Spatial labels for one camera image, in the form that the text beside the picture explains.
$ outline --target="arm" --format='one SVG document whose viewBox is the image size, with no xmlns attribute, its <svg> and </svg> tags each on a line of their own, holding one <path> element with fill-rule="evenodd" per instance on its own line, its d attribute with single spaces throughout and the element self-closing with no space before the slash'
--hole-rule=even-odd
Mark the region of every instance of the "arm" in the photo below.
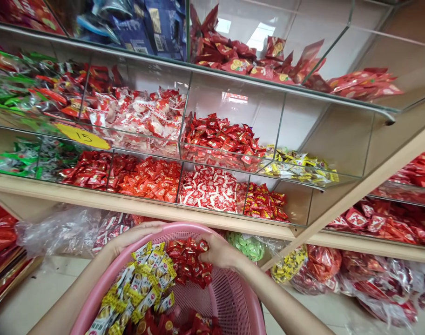
<svg viewBox="0 0 425 335">
<path fill-rule="evenodd" d="M 133 242 L 160 232 L 162 224 L 159 221 L 145 222 L 108 242 L 28 335 L 68 335 L 91 290 L 115 258 Z"/>
<path fill-rule="evenodd" d="M 334 335 L 334 333 L 291 294 L 269 278 L 256 264 L 219 237 L 203 235 L 210 250 L 202 262 L 230 268 L 242 276 L 288 335 Z"/>
</svg>

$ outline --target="plastic basket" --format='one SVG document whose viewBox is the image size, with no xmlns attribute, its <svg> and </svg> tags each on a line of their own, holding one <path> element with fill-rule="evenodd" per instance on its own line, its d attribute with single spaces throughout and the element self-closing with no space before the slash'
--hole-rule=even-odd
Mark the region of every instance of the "plastic basket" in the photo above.
<svg viewBox="0 0 425 335">
<path fill-rule="evenodd" d="M 131 253 L 152 240 L 154 243 L 168 242 L 176 239 L 197 238 L 213 230 L 195 223 L 174 222 L 164 226 L 162 232 L 146 236 L 128 246 L 108 267 L 97 282 L 71 330 L 71 335 L 83 335 L 95 319 L 101 300 L 113 284 L 120 270 L 132 260 Z M 194 308 L 204 316 L 217 316 L 224 335 L 266 335 L 263 314 L 257 296 L 248 284 L 235 272 L 214 268 L 212 283 L 202 290 L 199 286 L 188 283 L 186 286 L 175 285 L 175 305 L 181 307 L 182 313 L 177 321 L 183 323 L 188 308 Z"/>
</svg>

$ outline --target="human hand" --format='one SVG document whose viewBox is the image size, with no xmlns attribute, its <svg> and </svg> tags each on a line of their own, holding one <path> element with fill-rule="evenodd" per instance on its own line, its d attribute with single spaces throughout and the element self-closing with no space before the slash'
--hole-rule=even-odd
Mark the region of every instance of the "human hand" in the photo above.
<svg viewBox="0 0 425 335">
<path fill-rule="evenodd" d="M 198 256 L 199 261 L 212 263 L 219 268 L 236 269 L 239 263 L 248 260 L 244 254 L 215 234 L 202 234 L 197 240 L 201 239 L 208 243 L 209 251 L 201 253 Z"/>
<path fill-rule="evenodd" d="M 125 233 L 110 240 L 104 248 L 108 248 L 113 252 L 116 258 L 130 244 L 140 240 L 149 234 L 156 234 L 162 231 L 162 226 L 165 225 L 162 221 L 143 222 L 138 226 L 130 228 Z"/>
</svg>

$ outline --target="yellow price tag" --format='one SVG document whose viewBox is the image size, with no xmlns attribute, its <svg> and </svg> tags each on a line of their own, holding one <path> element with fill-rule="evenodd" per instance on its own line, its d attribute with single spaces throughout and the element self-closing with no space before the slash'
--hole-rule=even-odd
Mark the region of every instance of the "yellow price tag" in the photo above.
<svg viewBox="0 0 425 335">
<path fill-rule="evenodd" d="M 69 126 L 63 123 L 54 123 L 54 125 L 66 136 L 68 136 L 70 139 L 79 142 L 81 144 L 88 145 L 90 147 L 96 147 L 99 149 L 109 150 L 111 146 L 109 143 L 104 140 L 103 138 L 100 138 L 97 135 L 94 135 L 92 133 L 89 133 L 86 130 L 79 129 L 73 126 Z"/>
</svg>

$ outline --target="floor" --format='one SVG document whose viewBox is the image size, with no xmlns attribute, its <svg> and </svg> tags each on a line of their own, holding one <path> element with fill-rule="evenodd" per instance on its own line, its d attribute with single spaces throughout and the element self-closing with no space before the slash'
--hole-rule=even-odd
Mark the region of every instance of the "floor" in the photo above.
<svg viewBox="0 0 425 335">
<path fill-rule="evenodd" d="M 25 335 L 55 301 L 74 282 L 89 263 L 88 260 L 52 257 L 42 264 L 0 305 L 0 335 Z M 406 335 L 409 330 L 391 328 L 373 319 L 351 298 L 343 295 L 301 295 L 287 290 L 303 305 L 327 324 L 336 335 Z M 267 335 L 281 335 L 283 331 L 264 307 Z M 425 312 L 420 311 L 415 335 L 425 335 Z"/>
</svg>

